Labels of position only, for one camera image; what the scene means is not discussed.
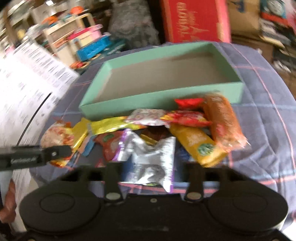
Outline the person's left hand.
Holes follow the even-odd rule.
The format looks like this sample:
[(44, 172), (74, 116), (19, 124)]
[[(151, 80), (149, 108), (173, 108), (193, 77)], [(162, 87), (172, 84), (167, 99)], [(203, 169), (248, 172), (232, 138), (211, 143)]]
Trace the person's left hand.
[(11, 179), (8, 192), (4, 199), (4, 207), (1, 209), (1, 223), (12, 223), (16, 217), (16, 187)]

